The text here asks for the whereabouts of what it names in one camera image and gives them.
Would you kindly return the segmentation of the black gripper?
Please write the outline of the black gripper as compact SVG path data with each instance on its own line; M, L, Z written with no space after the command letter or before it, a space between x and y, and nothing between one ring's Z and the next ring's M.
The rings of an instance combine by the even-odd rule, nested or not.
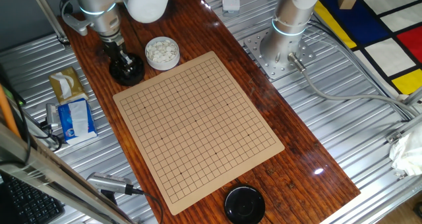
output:
M117 63L119 75L131 74L134 67L134 57L127 54L124 40L103 42L104 52L110 58L110 63Z

